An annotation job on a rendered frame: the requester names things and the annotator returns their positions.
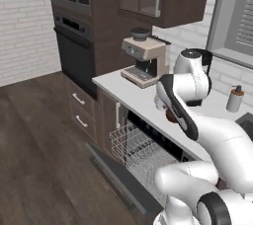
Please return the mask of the grey framed window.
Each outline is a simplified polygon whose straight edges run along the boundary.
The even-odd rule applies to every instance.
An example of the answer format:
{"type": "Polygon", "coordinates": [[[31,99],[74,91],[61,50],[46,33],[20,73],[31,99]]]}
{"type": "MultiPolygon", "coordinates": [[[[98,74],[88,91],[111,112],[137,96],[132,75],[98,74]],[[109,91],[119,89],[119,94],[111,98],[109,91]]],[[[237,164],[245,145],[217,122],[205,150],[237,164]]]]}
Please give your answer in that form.
{"type": "Polygon", "coordinates": [[[207,49],[253,69],[253,0],[215,0],[207,49]]]}

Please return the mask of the narrow brown cupboard door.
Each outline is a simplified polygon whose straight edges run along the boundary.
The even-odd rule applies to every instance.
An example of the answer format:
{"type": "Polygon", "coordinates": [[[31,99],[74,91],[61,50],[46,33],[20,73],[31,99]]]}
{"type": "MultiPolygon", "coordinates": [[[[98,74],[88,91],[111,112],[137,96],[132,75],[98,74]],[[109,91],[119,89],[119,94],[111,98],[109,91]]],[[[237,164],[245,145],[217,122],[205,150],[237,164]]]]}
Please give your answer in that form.
{"type": "MultiPolygon", "coordinates": [[[[103,150],[112,154],[112,141],[110,133],[116,130],[116,102],[103,90],[99,91],[101,142],[103,150]]],[[[120,109],[120,123],[122,123],[122,111],[120,109]]]]}

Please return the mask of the dark sink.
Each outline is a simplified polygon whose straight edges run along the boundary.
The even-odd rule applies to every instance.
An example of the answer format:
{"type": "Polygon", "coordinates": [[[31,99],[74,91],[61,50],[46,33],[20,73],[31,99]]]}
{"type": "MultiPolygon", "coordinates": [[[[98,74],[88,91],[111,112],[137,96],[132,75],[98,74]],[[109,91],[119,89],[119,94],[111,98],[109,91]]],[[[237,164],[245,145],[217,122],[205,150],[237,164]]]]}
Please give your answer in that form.
{"type": "Polygon", "coordinates": [[[245,131],[253,131],[253,114],[250,112],[247,112],[243,116],[241,116],[239,119],[235,121],[237,124],[239,124],[245,131]]]}

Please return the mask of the black dishwasher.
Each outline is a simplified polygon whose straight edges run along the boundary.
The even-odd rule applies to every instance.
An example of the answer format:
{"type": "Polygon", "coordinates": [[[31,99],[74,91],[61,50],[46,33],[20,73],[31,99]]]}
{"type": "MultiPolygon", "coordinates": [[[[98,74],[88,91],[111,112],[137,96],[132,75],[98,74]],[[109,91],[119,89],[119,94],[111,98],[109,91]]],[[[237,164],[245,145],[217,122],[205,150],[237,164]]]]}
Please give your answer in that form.
{"type": "Polygon", "coordinates": [[[128,138],[126,148],[131,157],[140,155],[144,158],[161,150],[178,162],[198,161],[198,158],[182,149],[171,138],[165,137],[134,112],[127,111],[122,123],[126,124],[125,130],[127,130],[126,137],[128,138]]]}

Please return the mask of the brown drawer front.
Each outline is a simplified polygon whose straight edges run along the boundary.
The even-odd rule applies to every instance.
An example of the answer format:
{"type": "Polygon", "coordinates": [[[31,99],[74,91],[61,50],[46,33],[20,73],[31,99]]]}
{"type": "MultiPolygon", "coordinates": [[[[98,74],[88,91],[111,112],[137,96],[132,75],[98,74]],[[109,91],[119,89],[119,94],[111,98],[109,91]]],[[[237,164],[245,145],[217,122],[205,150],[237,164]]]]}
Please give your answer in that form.
{"type": "Polygon", "coordinates": [[[66,79],[68,97],[75,102],[82,110],[88,114],[91,118],[95,118],[95,101],[77,85],[75,85],[71,80],[66,79]],[[78,103],[73,97],[72,94],[76,93],[78,98],[85,101],[85,105],[78,103]]]}
{"type": "Polygon", "coordinates": [[[96,143],[97,134],[95,121],[79,106],[76,106],[73,103],[70,104],[70,112],[73,121],[87,133],[87,135],[93,140],[94,143],[96,143]]]}

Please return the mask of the beige coffee machine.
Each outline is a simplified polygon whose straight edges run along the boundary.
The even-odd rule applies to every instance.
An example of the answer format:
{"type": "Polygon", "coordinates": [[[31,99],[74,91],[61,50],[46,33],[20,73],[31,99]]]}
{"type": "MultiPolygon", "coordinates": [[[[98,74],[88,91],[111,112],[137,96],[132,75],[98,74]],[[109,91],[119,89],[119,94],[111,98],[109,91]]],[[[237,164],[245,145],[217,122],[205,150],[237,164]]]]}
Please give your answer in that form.
{"type": "Polygon", "coordinates": [[[169,72],[166,63],[166,47],[171,43],[152,36],[148,29],[134,28],[131,37],[123,40],[122,50],[135,59],[135,65],[125,68],[121,75],[141,89],[154,85],[169,72]]]}

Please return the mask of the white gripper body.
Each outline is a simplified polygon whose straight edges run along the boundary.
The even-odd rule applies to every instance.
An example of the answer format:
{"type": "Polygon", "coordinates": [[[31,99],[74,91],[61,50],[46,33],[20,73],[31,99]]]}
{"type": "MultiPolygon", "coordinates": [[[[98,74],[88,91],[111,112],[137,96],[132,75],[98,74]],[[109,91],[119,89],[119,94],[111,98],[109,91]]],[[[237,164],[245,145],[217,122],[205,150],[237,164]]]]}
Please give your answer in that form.
{"type": "Polygon", "coordinates": [[[186,84],[179,90],[179,96],[184,102],[201,100],[209,95],[210,89],[210,84],[206,84],[205,86],[186,84]]]}

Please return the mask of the black wall oven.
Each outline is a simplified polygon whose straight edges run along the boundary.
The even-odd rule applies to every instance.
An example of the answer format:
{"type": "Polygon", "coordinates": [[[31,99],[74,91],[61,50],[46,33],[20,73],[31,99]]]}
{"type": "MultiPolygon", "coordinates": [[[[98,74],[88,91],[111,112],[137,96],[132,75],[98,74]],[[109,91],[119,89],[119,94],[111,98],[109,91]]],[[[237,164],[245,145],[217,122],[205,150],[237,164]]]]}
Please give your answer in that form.
{"type": "Polygon", "coordinates": [[[95,56],[90,24],[60,12],[53,14],[62,72],[94,100],[97,87],[95,56]]]}

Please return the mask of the dark dishwasher door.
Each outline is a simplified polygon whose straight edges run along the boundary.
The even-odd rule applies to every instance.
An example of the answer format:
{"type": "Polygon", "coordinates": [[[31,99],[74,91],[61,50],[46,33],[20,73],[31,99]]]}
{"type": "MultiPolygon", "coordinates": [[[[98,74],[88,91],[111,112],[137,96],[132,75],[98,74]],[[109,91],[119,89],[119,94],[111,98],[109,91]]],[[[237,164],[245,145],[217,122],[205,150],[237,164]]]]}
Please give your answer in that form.
{"type": "Polygon", "coordinates": [[[120,163],[109,157],[93,145],[86,143],[86,148],[99,162],[106,173],[117,184],[126,198],[142,213],[157,214],[162,210],[159,202],[140,184],[140,182],[120,163]]]}

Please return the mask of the white soap dispenser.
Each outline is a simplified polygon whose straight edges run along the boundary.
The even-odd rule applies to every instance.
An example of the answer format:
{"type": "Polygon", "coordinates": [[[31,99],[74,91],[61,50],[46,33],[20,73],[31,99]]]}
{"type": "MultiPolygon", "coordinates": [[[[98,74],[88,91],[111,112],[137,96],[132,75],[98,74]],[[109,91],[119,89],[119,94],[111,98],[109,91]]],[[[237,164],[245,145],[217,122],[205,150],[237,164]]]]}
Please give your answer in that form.
{"type": "Polygon", "coordinates": [[[226,109],[231,113],[237,113],[239,111],[243,97],[244,92],[242,91],[242,86],[233,86],[226,104],[226,109]]]}

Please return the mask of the brown bowl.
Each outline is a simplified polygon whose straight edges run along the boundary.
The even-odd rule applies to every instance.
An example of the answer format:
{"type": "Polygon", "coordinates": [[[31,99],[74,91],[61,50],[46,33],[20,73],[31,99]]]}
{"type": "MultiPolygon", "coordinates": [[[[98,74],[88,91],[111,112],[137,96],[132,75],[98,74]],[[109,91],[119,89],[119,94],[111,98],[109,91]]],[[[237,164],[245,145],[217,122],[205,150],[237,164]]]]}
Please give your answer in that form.
{"type": "Polygon", "coordinates": [[[172,123],[177,123],[178,122],[176,117],[171,113],[171,111],[169,109],[166,110],[166,117],[172,123]]]}

